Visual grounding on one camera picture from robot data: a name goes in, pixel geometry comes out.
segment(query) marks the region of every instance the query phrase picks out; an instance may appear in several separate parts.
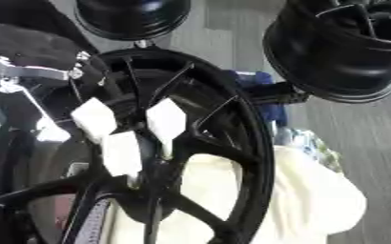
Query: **black rim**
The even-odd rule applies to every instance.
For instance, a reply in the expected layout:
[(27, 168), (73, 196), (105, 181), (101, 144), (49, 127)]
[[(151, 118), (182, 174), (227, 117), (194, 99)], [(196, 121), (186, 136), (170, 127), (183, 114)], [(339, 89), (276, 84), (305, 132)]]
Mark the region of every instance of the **black rim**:
[(81, 16), (81, 14), (79, 13), (77, 8), (75, 8), (75, 10), (74, 10), (74, 15), (75, 15), (77, 21), (80, 23), (80, 25), (84, 29), (86, 29), (87, 31), (90, 31), (91, 33), (93, 33), (97, 36), (105, 37), (105, 38), (108, 38), (111, 40), (138, 41), (138, 40), (144, 40), (144, 39), (153, 39), (153, 38), (168, 34), (169, 32), (178, 28), (188, 18), (188, 14), (190, 13), (190, 10), (191, 10), (190, 5), (191, 5), (191, 3), (188, 3), (188, 8), (186, 8), (186, 10), (181, 15), (179, 15), (176, 18), (176, 20), (173, 23), (171, 23), (170, 25), (167, 25), (167, 26), (164, 26), (163, 28), (155, 29), (155, 30), (144, 30), (140, 33), (135, 33), (135, 32), (127, 33), (124, 31), (121, 33), (114, 33), (114, 32), (104, 31), (104, 30), (101, 30), (101, 29), (95, 27), (94, 25), (91, 25), (86, 20), (84, 20), (84, 18)]
[[(152, 153), (144, 159), (142, 183), (138, 190), (129, 189), (123, 184), (125, 176), (112, 178), (100, 162), (99, 149), (87, 143), (85, 146), (89, 151), (90, 167), (85, 172), (17, 191), (7, 180), (11, 176), (10, 164), (31, 156), (31, 150), (25, 151), (24, 147), (31, 144), (31, 137), (4, 125), (0, 129), (0, 243), (26, 243), (29, 238), (45, 243), (31, 216), (26, 213), (27, 205), (35, 199), (63, 193), (75, 193), (76, 199), (59, 243), (74, 243), (85, 219), (98, 201), (113, 198), (126, 212), (131, 212), (132, 202), (129, 199), (133, 196), (146, 199), (143, 213), (135, 211), (135, 218), (140, 217), (145, 223), (146, 244), (155, 243), (162, 218), (174, 209), (209, 225), (215, 233), (212, 243), (249, 243), (267, 211), (274, 182), (274, 157), (270, 137), (262, 120), (237, 84), (209, 63), (179, 52), (128, 50), (109, 52), (101, 57), (111, 66), (112, 76), (118, 82), (105, 87), (110, 91), (108, 95), (102, 93), (99, 96), (112, 107), (123, 128), (133, 129), (145, 139), (148, 138), (154, 148), (157, 145), (155, 138), (140, 122), (143, 111), (150, 105), (171, 96), (180, 106), (185, 107), (182, 102), (184, 99), (179, 98), (191, 100), (192, 93), (195, 94), (193, 97), (198, 96), (195, 92), (197, 89), (206, 93), (215, 92), (217, 99), (200, 99), (207, 100), (211, 106), (203, 107), (200, 102), (198, 107), (203, 107), (203, 114), (199, 116), (196, 112), (189, 119), (188, 130), (175, 141), (173, 159), (160, 164), (159, 161), (163, 159), (158, 153)], [(166, 71), (164, 77), (169, 77), (159, 86), (154, 85), (154, 89), (149, 88), (152, 84), (143, 85), (146, 80), (143, 73), (153, 69), (161, 70), (153, 71), (154, 75)], [(60, 115), (56, 117), (63, 121), (61, 126), (72, 130), (72, 123)], [(198, 153), (229, 158), (243, 170), (238, 200), (226, 221), (178, 190), (185, 163)]]

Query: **bolt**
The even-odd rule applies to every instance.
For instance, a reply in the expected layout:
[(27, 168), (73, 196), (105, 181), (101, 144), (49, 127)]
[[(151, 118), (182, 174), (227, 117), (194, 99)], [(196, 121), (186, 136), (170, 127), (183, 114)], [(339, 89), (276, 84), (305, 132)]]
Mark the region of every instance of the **bolt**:
[(103, 79), (102, 79), (101, 81), (99, 81), (99, 82), (97, 83), (97, 85), (98, 85), (99, 87), (105, 86), (105, 77), (103, 77)]
[(70, 77), (74, 80), (81, 78), (83, 74), (83, 71), (79, 68), (73, 68), (73, 70), (69, 73)]
[(86, 51), (81, 51), (77, 54), (77, 60), (87, 61), (91, 57)]

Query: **wheel rim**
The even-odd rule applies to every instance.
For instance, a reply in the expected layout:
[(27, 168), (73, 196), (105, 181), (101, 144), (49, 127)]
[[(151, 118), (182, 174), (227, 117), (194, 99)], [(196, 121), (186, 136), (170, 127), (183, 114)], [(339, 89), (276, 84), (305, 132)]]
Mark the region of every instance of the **wheel rim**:
[[(180, 210), (206, 223), (215, 233), (213, 239), (215, 243), (249, 243), (268, 207), (274, 180), (274, 159), (268, 132), (264, 129), (256, 110), (241, 93), (239, 87), (218, 68), (198, 58), (178, 52), (163, 50), (113, 51), (101, 55), (101, 58), (111, 66), (112, 76), (115, 77), (118, 84), (124, 83), (123, 80), (120, 81), (123, 77), (128, 83), (116, 90), (118, 93), (123, 92), (117, 96), (118, 99), (110, 97), (111, 93), (106, 96), (99, 94), (99, 96), (108, 101), (106, 103), (111, 106), (118, 119), (123, 122), (123, 127), (135, 129), (141, 137), (148, 138), (154, 148), (157, 145), (155, 138), (143, 124), (141, 125), (139, 121), (141, 113), (137, 112), (138, 108), (143, 111), (156, 101), (170, 95), (178, 105), (189, 112), (193, 108), (187, 108), (182, 100), (188, 99), (194, 102), (192, 99), (200, 96), (200, 92), (206, 92), (207, 96), (209, 93), (215, 92), (217, 99), (212, 98), (210, 99), (212, 101), (206, 101), (206, 104), (213, 105), (205, 106), (206, 108), (203, 108), (202, 102), (198, 102), (197, 105), (202, 110), (190, 114), (190, 126), (175, 141), (175, 156), (172, 160), (160, 164), (159, 160), (161, 159), (157, 153), (147, 154), (148, 156), (144, 159), (143, 180), (139, 190), (123, 186), (122, 182), (125, 176), (112, 178), (99, 160), (99, 149), (91, 144), (85, 145), (89, 149), (90, 167), (84, 173), (38, 184), (20, 191), (13, 190), (10, 182), (7, 183), (4, 179), (8, 176), (4, 169), (10, 166), (11, 158), (25, 159), (16, 153), (20, 153), (22, 150), (27, 152), (25, 145), (31, 143), (31, 136), (19, 130), (11, 131), (7, 125), (4, 125), (0, 129), (0, 230), (2, 233), (8, 234), (0, 234), (0, 243), (20, 243), (20, 240), (28, 241), (30, 237), (41, 240), (42, 237), (31, 221), (31, 217), (19, 216), (19, 213), (24, 212), (27, 204), (34, 199), (62, 193), (76, 193), (76, 200), (73, 203), (70, 218), (60, 243), (68, 244), (75, 241), (87, 215), (98, 201), (113, 198), (120, 203), (122, 208), (130, 208), (129, 202), (123, 200), (123, 197), (132, 194), (148, 197), (147, 206), (144, 208), (146, 212), (142, 217), (146, 226), (144, 243), (155, 243), (158, 226), (162, 220), (163, 214), (159, 214), (163, 211), (162, 208), (165, 212), (170, 211), (167, 210), (168, 208), (172, 211), (174, 209)], [(167, 82), (159, 83), (160, 86), (150, 83), (150, 86), (155, 87), (154, 96), (144, 99), (145, 94), (151, 93), (152, 88), (142, 86), (143, 82), (141, 81), (145, 82), (149, 79), (145, 79), (140, 74), (148, 73), (148, 71), (153, 71), (154, 76), (163, 72), (165, 73), (163, 77), (169, 78), (165, 80)], [(106, 90), (118, 88), (114, 85), (106, 87)], [(132, 96), (132, 93), (139, 94), (139, 96)], [(64, 99), (51, 95), (44, 100), (44, 103), (50, 108), (51, 104), (55, 104), (59, 98)], [(58, 112), (53, 112), (54, 117), (58, 120), (63, 119), (60, 116), (67, 113), (64, 112), (63, 106), (60, 107)], [(233, 122), (228, 125), (223, 122), (227, 120), (233, 120), (236, 124)], [(61, 125), (70, 131), (73, 128), (72, 123), (64, 122)], [(228, 141), (222, 140), (221, 136), (221, 131), (227, 131), (227, 126), (233, 128), (230, 131), (236, 131), (236, 134), (227, 133)], [(75, 131), (73, 136), (78, 138), (81, 134)], [(238, 194), (238, 200), (226, 221), (210, 213), (176, 189), (176, 184), (179, 184), (176, 182), (179, 182), (185, 163), (192, 155), (198, 153), (231, 159), (236, 161), (243, 170), (242, 187)], [(20, 223), (23, 227), (23, 221), (26, 221), (25, 232), (16, 227), (16, 223)]]

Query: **white block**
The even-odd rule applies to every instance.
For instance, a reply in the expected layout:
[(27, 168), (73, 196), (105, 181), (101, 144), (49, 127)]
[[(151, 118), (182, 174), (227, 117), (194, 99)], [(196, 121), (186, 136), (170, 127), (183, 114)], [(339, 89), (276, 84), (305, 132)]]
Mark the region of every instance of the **white block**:
[(172, 157), (174, 139), (186, 130), (187, 114), (167, 98), (147, 110), (147, 123), (163, 144), (164, 156)]
[(139, 144), (134, 132), (111, 134), (102, 140), (102, 157), (107, 170), (114, 177), (129, 175), (137, 178), (142, 171)]
[(92, 98), (78, 107), (71, 113), (71, 117), (89, 139), (97, 144), (117, 128), (113, 111), (97, 98)]

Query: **white fabric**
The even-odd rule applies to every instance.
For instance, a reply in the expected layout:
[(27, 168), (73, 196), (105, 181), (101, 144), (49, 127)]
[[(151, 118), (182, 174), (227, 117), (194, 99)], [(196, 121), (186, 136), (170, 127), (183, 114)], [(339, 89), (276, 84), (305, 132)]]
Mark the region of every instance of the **white fabric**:
[[(323, 244), (328, 234), (353, 228), (366, 209), (363, 194), (344, 175), (334, 173), (296, 149), (276, 147), (276, 185), (255, 244)], [(182, 192), (225, 219), (237, 199), (236, 165), (210, 155), (193, 157)], [(143, 243), (143, 225), (117, 211), (111, 244)], [(174, 212), (160, 226), (160, 244), (202, 244), (213, 236), (205, 224)]]

